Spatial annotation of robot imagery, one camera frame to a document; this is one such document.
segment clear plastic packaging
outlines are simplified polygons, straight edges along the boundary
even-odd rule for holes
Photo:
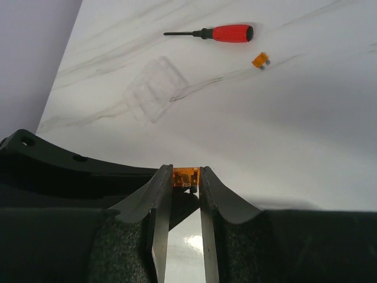
[[[173,97],[183,95],[187,81],[166,58],[151,60],[130,84],[125,100],[137,121],[156,123]]]

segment mounting hole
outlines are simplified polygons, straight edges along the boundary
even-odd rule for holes
[[[78,154],[73,155],[72,158],[73,158],[73,160],[75,160],[77,162],[86,162],[86,161],[88,161],[87,157],[81,156],[81,155],[78,155]]]
[[[35,141],[33,139],[30,139],[29,137],[23,137],[21,139],[21,143],[24,146],[34,146],[35,145]]]

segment black plastic part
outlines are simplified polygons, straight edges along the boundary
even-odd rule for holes
[[[197,193],[198,192],[198,186],[191,186],[190,187],[190,193]]]
[[[172,193],[173,166],[164,165],[147,184],[110,208],[121,212],[117,219],[124,223],[147,221],[140,235],[146,236],[145,258],[148,269],[154,269],[150,274],[153,278],[151,282],[164,282],[165,279]]]
[[[207,283],[376,282],[377,213],[266,210],[200,171]]]
[[[172,165],[109,210],[0,209],[1,282],[164,282]]]
[[[90,159],[18,130],[0,145],[0,208],[103,208],[146,184],[157,169]],[[199,208],[174,190],[170,229]]]
[[[250,41],[253,39],[254,36],[254,29],[252,26],[249,26],[246,31],[246,39],[247,41]]]
[[[146,184],[157,169],[80,156],[18,130],[0,147],[1,183],[44,196],[87,200],[120,195]]]
[[[201,37],[203,40],[213,39],[213,28],[203,28],[200,31],[193,31],[193,37]]]

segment orange fuse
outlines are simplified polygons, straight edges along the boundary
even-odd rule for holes
[[[198,191],[199,175],[200,171],[197,167],[174,168],[174,188],[182,189],[183,191],[190,189],[190,193],[196,193]]]
[[[261,70],[265,69],[264,65],[269,65],[269,57],[265,53],[260,53],[253,61],[253,65]]]

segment red screwdriver handle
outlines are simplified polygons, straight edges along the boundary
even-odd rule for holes
[[[253,28],[250,25],[224,25],[214,28],[212,36],[222,42],[249,42],[253,38]]]

